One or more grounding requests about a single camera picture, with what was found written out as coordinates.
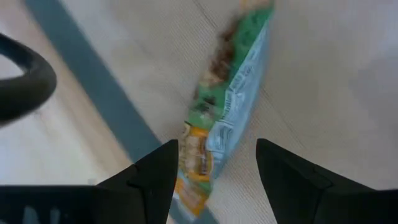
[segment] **food packaging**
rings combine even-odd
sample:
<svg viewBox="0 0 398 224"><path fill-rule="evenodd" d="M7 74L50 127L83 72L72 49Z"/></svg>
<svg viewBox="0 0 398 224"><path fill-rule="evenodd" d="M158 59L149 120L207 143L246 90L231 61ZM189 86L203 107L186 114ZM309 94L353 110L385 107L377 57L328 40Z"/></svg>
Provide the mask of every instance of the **food packaging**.
<svg viewBox="0 0 398 224"><path fill-rule="evenodd" d="M205 208L213 181L237 148L264 76L273 3L250 8L220 35L179 139L174 199L191 221Z"/></svg>

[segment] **white floor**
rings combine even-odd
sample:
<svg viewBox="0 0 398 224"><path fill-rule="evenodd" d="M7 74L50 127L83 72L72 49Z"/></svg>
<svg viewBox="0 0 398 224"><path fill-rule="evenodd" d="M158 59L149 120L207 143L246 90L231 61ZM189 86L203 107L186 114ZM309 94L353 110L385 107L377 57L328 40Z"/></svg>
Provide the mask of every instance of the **white floor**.
<svg viewBox="0 0 398 224"><path fill-rule="evenodd" d="M0 32L45 57L58 86L38 111L0 129L0 184L97 184L131 164L20 1L0 2ZM1 78L21 71L0 55Z"/></svg>
<svg viewBox="0 0 398 224"><path fill-rule="evenodd" d="M176 138L216 34L238 0L62 2L158 138ZM397 10L398 2L392 0L276 2L270 63L257 108L208 203L220 223L275 223L254 162L257 138L369 187L398 187ZM28 182L69 178L80 183L117 170L114 161L127 166L65 65L53 56L42 33L28 27L33 22L25 9L7 0L0 12L1 32L49 55L64 74L64 84L39 113L0 130L0 147L5 148L0 159L8 158L4 163ZM21 24L12 24L8 18L14 17ZM74 94L81 102L71 100ZM86 109L72 110L74 103L79 106L73 108ZM86 114L94 115L86 119ZM103 133L109 138L96 138ZM94 152L104 144L113 150ZM104 159L106 153L112 154L110 161ZM69 167L71 162L79 165ZM0 178L21 181L5 171Z"/></svg>

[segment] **yellow label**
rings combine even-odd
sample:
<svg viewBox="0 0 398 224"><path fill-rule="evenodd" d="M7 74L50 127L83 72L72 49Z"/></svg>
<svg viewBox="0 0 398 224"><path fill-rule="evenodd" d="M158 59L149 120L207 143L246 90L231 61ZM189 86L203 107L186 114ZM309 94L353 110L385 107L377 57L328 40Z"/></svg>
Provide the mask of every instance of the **yellow label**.
<svg viewBox="0 0 398 224"><path fill-rule="evenodd" d="M186 177L194 181L209 181L213 156L206 150L208 131L188 124L179 145L178 166Z"/></svg>
<svg viewBox="0 0 398 224"><path fill-rule="evenodd" d="M181 202L192 212L194 216L199 216L205 208L207 195L199 188L185 183L177 178L175 191L178 193Z"/></svg>

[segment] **wooden floor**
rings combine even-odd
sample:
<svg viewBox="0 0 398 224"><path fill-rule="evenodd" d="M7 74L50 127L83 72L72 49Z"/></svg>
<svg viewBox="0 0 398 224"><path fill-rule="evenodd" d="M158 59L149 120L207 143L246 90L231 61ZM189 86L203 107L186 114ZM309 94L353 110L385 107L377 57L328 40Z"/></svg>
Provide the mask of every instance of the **wooden floor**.
<svg viewBox="0 0 398 224"><path fill-rule="evenodd" d="M162 142L182 131L239 2L59 1ZM256 109L207 203L220 223L275 223L254 162L257 138L371 188L398 188L397 3L275 1Z"/></svg>
<svg viewBox="0 0 398 224"><path fill-rule="evenodd" d="M40 53L58 77L43 107L0 129L0 184L96 184L130 165L23 3L0 1L0 32ZM20 74L3 56L0 68L0 78Z"/></svg>

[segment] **green snack bag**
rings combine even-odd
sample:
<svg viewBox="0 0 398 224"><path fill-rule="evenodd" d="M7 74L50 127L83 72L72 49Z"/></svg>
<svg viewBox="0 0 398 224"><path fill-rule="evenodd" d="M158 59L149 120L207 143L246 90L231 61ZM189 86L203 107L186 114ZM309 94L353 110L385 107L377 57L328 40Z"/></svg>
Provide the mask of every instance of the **green snack bag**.
<svg viewBox="0 0 398 224"><path fill-rule="evenodd" d="M221 35L220 46L195 90L179 140L174 198L194 221L212 182L236 149L264 74L271 4L250 10Z"/></svg>

